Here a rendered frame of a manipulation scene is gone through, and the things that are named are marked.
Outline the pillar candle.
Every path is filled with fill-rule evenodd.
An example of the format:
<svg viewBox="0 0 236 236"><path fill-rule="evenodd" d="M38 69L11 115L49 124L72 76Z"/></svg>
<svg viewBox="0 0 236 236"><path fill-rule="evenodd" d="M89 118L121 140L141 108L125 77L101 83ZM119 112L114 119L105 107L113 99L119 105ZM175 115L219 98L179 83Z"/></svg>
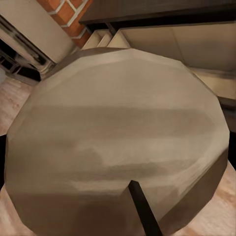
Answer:
<svg viewBox="0 0 236 236"><path fill-rule="evenodd" d="M80 50L7 130L5 189L38 236L171 236L213 198L229 138L217 96L182 61Z"/></svg>

